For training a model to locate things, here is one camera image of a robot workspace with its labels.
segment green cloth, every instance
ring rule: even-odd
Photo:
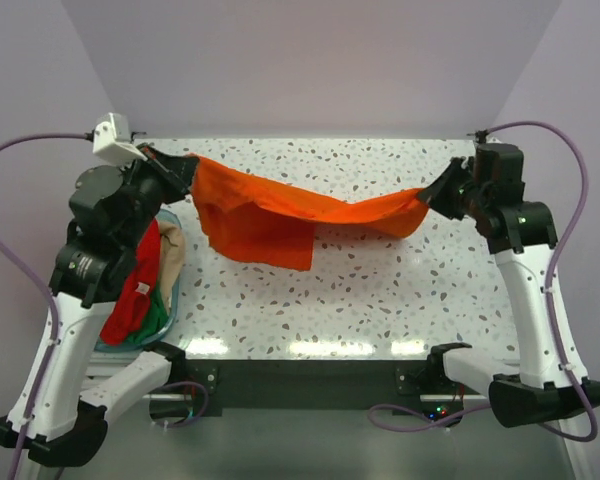
[[[142,327],[140,330],[130,333],[125,342],[141,345],[147,338],[160,331],[166,325],[167,320],[169,320],[169,313],[164,306],[162,295],[160,294],[160,285],[156,285],[149,298],[151,306],[144,320],[142,320]]]

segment clothing tag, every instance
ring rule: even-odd
[[[146,283],[138,282],[138,288],[136,288],[136,292],[141,293],[142,295],[146,295],[149,293],[149,285]]]

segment blue plastic basket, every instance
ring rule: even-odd
[[[160,210],[158,212],[158,215],[156,215],[156,218],[158,220],[173,223],[174,225],[177,225],[179,228],[182,228],[182,225],[180,224],[180,220],[178,219],[178,217],[175,214],[168,212],[167,210]],[[173,290],[171,292],[171,312],[169,313],[169,318],[167,320],[167,323],[165,323],[164,327],[162,327],[158,332],[151,335],[150,337],[145,338],[141,344],[136,345],[136,344],[130,343],[130,342],[122,342],[120,345],[112,346],[112,345],[107,345],[102,340],[98,339],[94,350],[96,352],[103,352],[103,353],[130,352],[133,350],[140,350],[145,345],[148,345],[150,343],[161,340],[167,334],[167,332],[173,325],[173,322],[174,322],[176,316],[178,315],[178,297],[179,296],[180,296],[180,276],[178,276],[178,278],[176,279],[176,283],[174,283]]]

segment terrazzo table surface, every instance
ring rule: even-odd
[[[347,202],[426,186],[452,156],[474,152],[465,140],[141,141]],[[318,227],[313,267],[296,272],[216,253],[190,198],[167,208],[183,224],[187,255],[178,318],[165,341],[189,358],[416,359],[436,344],[465,341],[496,359],[518,359],[504,282],[468,219],[429,212],[404,240]]]

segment beige cloth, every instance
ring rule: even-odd
[[[167,311],[171,310],[173,285],[184,265],[185,241],[182,230],[169,222],[158,221],[160,230],[160,270],[158,285]]]

